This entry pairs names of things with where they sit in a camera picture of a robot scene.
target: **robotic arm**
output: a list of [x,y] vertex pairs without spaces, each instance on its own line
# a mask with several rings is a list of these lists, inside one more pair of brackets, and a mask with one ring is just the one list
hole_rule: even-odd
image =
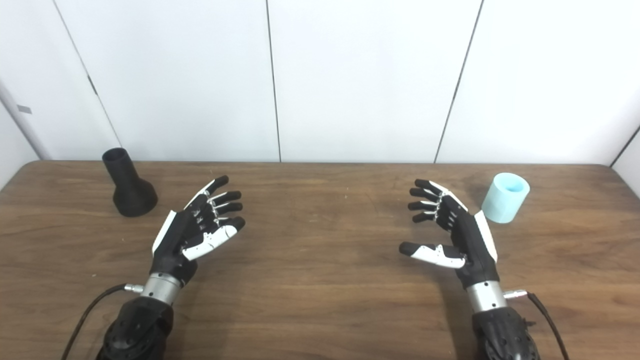
[[473,329],[482,360],[535,360],[538,349],[525,320],[507,305],[496,269],[498,255],[482,211],[475,215],[448,189],[428,180],[416,180],[410,194],[426,200],[412,202],[421,212],[413,222],[435,221],[451,234],[450,245],[403,242],[400,253],[453,268],[474,310]]
[[173,327],[173,302],[194,276],[197,258],[229,240],[244,226],[241,217],[221,217],[242,210],[240,192],[212,194],[227,184],[219,177],[203,187],[180,211],[169,212],[152,247],[146,285],[129,289],[140,296],[126,302],[104,336],[97,360],[160,360]]

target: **silver wrist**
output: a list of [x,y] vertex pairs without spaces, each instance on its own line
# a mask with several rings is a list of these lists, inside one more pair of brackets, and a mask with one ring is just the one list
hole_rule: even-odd
[[471,301],[474,313],[498,309],[507,306],[500,283],[498,281],[485,281],[473,284],[467,288],[467,294]]
[[160,300],[172,306],[178,296],[178,292],[180,292],[180,288],[181,283],[178,279],[168,274],[154,272],[149,275],[149,279],[140,296]]

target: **black bottle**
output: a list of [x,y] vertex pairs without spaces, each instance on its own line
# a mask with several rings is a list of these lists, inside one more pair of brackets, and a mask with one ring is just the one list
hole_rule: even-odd
[[127,151],[116,147],[102,155],[102,162],[116,185],[113,203],[125,217],[138,217],[153,209],[158,196],[150,182],[140,179]]

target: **cable connector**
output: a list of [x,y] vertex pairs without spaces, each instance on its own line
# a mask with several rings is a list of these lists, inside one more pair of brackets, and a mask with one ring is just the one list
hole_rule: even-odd
[[527,294],[529,294],[527,290],[518,289],[518,290],[505,291],[504,293],[502,293],[502,296],[504,296],[505,299],[509,300],[509,299],[515,299],[517,297],[527,296]]
[[124,286],[124,291],[131,291],[132,293],[140,294],[145,291],[145,287],[137,284],[126,284]]

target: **black funnel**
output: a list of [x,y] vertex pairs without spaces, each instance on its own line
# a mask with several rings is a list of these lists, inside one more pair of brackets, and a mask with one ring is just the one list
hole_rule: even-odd
[[153,185],[140,179],[125,149],[116,147],[105,152],[102,162],[116,184],[113,203],[120,214],[125,217],[138,217],[156,206],[158,196]]

